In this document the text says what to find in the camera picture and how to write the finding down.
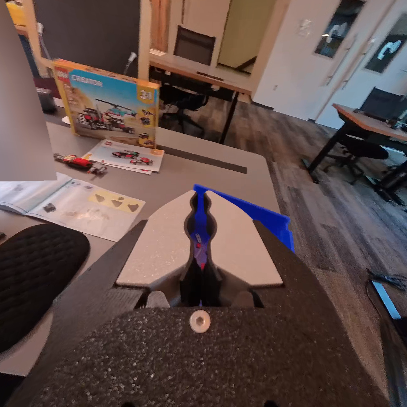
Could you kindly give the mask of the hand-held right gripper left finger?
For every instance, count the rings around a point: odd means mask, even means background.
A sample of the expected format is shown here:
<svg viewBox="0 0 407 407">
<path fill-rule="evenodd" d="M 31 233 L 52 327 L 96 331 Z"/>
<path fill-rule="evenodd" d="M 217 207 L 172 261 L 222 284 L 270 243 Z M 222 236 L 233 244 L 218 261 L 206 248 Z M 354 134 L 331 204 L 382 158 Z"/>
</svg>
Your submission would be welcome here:
<svg viewBox="0 0 407 407">
<path fill-rule="evenodd" d="M 195 227 L 196 191 L 157 209 L 147 220 L 116 285 L 162 292 L 171 306 L 188 302 L 199 275 L 189 229 Z"/>
</svg>

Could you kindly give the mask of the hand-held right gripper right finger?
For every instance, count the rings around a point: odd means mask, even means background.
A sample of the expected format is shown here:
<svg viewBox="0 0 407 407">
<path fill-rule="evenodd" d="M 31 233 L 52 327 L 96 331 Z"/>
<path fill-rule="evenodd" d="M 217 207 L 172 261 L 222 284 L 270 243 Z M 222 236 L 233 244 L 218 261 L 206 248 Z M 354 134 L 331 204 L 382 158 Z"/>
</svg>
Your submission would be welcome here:
<svg viewBox="0 0 407 407">
<path fill-rule="evenodd" d="M 282 277 L 253 219 L 213 191 L 206 191 L 204 200 L 208 204 L 208 220 L 213 226 L 208 259 L 221 278 L 221 304 L 231 305 L 242 291 L 282 287 Z"/>
</svg>

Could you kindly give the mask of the blue plastic bin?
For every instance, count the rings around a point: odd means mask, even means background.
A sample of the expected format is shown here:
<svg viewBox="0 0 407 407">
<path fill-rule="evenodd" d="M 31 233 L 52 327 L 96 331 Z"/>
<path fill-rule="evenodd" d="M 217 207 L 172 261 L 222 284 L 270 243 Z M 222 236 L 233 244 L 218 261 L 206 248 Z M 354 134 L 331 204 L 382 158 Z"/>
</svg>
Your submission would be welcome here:
<svg viewBox="0 0 407 407">
<path fill-rule="evenodd" d="M 199 184 L 195 184 L 193 190 L 197 193 L 197 209 L 195 212 L 195 229 L 190 235 L 195 245 L 195 259 L 202 270 L 207 262 L 207 247 L 211 237 L 209 231 L 212 228 L 210 221 L 207 219 L 204 204 L 204 194 L 206 191 L 215 192 L 217 195 L 242 209 L 252 220 L 260 221 L 287 248 L 295 252 L 293 235 L 289 230 L 289 217 Z"/>
</svg>

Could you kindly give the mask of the open lego instruction booklet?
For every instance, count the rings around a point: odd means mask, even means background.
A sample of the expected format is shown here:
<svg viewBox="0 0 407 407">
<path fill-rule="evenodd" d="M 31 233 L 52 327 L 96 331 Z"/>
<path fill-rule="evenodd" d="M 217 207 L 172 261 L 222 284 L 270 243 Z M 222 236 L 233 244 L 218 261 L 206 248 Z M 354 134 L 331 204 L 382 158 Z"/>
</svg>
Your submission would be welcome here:
<svg viewBox="0 0 407 407">
<path fill-rule="evenodd" d="M 57 173 L 55 181 L 1 181 L 0 204 L 2 210 L 118 242 L 145 201 Z"/>
</svg>

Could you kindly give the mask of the closed lego instruction booklet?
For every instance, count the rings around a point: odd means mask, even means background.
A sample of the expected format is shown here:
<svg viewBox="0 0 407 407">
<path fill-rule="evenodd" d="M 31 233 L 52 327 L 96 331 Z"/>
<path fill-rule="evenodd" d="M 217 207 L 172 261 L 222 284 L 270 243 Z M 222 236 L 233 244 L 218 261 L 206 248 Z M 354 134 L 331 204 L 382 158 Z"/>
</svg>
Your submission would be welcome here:
<svg viewBox="0 0 407 407">
<path fill-rule="evenodd" d="M 93 163 L 151 175 L 159 172 L 164 150 L 101 140 L 82 158 Z"/>
</svg>

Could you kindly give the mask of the red lego vehicle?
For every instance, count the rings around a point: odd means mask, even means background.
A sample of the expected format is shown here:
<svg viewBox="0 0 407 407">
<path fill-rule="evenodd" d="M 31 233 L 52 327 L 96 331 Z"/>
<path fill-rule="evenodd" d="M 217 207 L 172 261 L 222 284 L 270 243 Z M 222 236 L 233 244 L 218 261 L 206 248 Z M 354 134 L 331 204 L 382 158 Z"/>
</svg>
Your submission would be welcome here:
<svg viewBox="0 0 407 407">
<path fill-rule="evenodd" d="M 81 171 L 89 171 L 93 164 L 89 160 L 79 158 L 76 155 L 60 155 L 58 153 L 53 154 L 54 160 L 61 162 L 64 165 Z"/>
</svg>

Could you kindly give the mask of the yellow lego box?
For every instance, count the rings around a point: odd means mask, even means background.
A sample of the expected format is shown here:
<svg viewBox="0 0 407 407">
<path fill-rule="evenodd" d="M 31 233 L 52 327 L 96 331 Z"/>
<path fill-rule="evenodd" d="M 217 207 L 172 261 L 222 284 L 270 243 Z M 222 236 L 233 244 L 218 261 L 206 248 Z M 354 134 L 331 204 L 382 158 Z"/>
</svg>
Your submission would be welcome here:
<svg viewBox="0 0 407 407">
<path fill-rule="evenodd" d="M 158 84 L 63 59 L 53 74 L 74 135 L 156 148 Z"/>
</svg>

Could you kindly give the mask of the black mesh pad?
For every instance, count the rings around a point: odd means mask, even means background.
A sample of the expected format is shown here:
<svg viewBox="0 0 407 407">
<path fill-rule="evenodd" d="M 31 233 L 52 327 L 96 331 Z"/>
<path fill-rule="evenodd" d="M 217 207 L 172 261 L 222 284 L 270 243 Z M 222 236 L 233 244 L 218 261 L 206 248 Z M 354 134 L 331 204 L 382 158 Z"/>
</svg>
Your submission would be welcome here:
<svg viewBox="0 0 407 407">
<path fill-rule="evenodd" d="M 54 224 L 28 227 L 1 244 L 1 353 L 33 330 L 89 252 L 84 234 Z"/>
</svg>

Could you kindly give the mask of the black office chair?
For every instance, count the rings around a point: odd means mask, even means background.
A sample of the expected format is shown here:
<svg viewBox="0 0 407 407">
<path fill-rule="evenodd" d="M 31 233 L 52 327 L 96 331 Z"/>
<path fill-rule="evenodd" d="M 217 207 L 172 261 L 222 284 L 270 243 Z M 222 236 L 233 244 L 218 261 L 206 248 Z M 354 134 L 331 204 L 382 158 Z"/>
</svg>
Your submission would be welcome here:
<svg viewBox="0 0 407 407">
<path fill-rule="evenodd" d="M 205 134 L 205 129 L 185 114 L 185 110 L 198 111 L 206 106 L 209 96 L 206 94 L 193 94 L 174 86 L 164 84 L 160 86 L 160 100 L 165 106 L 175 106 L 176 112 L 164 112 L 161 116 L 162 120 L 175 118 L 181 126 L 182 133 L 185 133 L 185 123 L 189 123 L 201 131 L 201 136 Z"/>
<path fill-rule="evenodd" d="M 354 109 L 354 112 L 363 113 L 382 121 L 388 124 L 391 129 L 406 132 L 406 129 L 403 128 L 406 126 L 406 107 L 405 96 L 373 88 L 362 106 Z M 406 141 L 384 138 L 387 142 L 393 142 L 392 145 L 378 145 L 369 141 L 371 137 L 376 138 L 377 136 L 377 134 L 370 134 L 357 127 L 349 127 L 326 157 L 333 161 L 325 166 L 323 171 L 327 173 L 331 167 L 341 168 L 345 166 L 353 176 L 351 185 L 364 177 L 384 200 L 394 201 L 404 206 L 402 199 L 396 195 L 396 190 L 406 182 L 406 160 L 393 170 L 388 171 L 387 175 L 380 180 L 368 177 L 358 165 L 362 158 L 388 159 L 388 149 L 402 151 L 406 155 L 406 144 L 404 144 Z"/>
</svg>

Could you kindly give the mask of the wooden desk with black legs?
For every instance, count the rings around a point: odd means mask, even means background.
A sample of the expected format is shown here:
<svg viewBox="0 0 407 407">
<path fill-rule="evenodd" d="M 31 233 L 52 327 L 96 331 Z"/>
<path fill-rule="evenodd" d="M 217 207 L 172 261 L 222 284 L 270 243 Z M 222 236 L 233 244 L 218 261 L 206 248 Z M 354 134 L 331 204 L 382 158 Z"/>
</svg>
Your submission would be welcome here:
<svg viewBox="0 0 407 407">
<path fill-rule="evenodd" d="M 252 95 L 249 76 L 234 70 L 211 67 L 155 49 L 150 49 L 149 59 L 151 80 L 231 102 L 219 140 L 219 143 L 225 144 L 238 97 L 242 94 L 249 97 Z"/>
<path fill-rule="evenodd" d="M 353 108 L 337 103 L 333 103 L 332 107 L 344 121 L 344 125 L 333 134 L 311 163 L 302 159 L 305 169 L 315 184 L 320 184 L 320 180 L 314 173 L 316 168 L 322 163 L 323 159 L 328 156 L 329 152 L 339 142 L 339 139 L 345 134 L 345 130 L 348 130 L 349 127 L 357 127 L 370 134 L 377 134 L 378 136 L 376 138 L 371 137 L 369 141 L 378 145 L 393 144 L 393 142 L 387 142 L 384 138 L 395 138 L 399 141 L 407 140 L 406 132 L 391 129 L 388 124 L 382 121 L 366 116 L 363 113 L 354 112 Z"/>
</svg>

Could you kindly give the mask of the black box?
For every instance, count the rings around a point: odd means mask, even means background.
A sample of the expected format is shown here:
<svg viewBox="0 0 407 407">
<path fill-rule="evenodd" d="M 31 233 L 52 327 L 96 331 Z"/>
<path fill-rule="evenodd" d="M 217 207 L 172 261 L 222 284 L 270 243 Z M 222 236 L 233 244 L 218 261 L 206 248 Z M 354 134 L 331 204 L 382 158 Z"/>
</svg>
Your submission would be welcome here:
<svg viewBox="0 0 407 407">
<path fill-rule="evenodd" d="M 45 114 L 54 114 L 57 111 L 57 106 L 55 104 L 52 91 L 50 89 L 39 87 L 36 87 L 36 91 L 42 111 Z"/>
</svg>

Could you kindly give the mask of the dark chair backrest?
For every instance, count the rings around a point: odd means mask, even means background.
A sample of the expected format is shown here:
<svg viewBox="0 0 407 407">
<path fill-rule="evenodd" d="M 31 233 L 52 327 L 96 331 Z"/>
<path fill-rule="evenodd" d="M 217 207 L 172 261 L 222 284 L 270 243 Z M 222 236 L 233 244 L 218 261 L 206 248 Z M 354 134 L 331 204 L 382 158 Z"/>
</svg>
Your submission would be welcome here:
<svg viewBox="0 0 407 407">
<path fill-rule="evenodd" d="M 216 37 L 211 37 L 178 25 L 173 55 L 206 66 L 212 62 Z"/>
</svg>

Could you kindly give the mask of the black wall board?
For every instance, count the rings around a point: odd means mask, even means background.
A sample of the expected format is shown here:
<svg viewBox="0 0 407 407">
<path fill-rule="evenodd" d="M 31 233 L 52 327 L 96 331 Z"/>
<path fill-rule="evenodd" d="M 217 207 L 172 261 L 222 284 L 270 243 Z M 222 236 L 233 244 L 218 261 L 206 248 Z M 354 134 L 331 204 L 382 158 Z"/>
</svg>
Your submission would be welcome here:
<svg viewBox="0 0 407 407">
<path fill-rule="evenodd" d="M 138 0 L 37 0 L 35 14 L 51 60 L 123 74 L 130 53 L 138 54 Z"/>
</svg>

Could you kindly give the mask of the framed wall picture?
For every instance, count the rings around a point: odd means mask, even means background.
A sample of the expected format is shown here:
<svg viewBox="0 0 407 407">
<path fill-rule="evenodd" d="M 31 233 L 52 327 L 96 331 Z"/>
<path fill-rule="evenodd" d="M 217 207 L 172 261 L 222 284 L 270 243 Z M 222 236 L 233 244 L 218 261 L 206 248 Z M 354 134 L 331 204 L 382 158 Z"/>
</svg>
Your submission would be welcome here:
<svg viewBox="0 0 407 407">
<path fill-rule="evenodd" d="M 334 58 L 364 5 L 365 1 L 362 0 L 341 0 L 314 53 Z"/>
<path fill-rule="evenodd" d="M 402 13 L 364 69 L 383 73 L 407 40 L 407 13 Z"/>
</svg>

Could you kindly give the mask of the wooden shelf frame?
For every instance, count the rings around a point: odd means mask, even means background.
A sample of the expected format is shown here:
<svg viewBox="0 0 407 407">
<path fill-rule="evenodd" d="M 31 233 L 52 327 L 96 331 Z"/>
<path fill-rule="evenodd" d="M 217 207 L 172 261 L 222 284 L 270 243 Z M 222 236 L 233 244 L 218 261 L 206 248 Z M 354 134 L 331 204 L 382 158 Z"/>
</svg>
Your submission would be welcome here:
<svg viewBox="0 0 407 407">
<path fill-rule="evenodd" d="M 42 78 L 53 77 L 53 62 L 43 45 L 43 26 L 38 23 L 35 14 L 35 1 L 6 1 L 8 11 L 19 35 L 29 43 L 31 59 Z"/>
</svg>

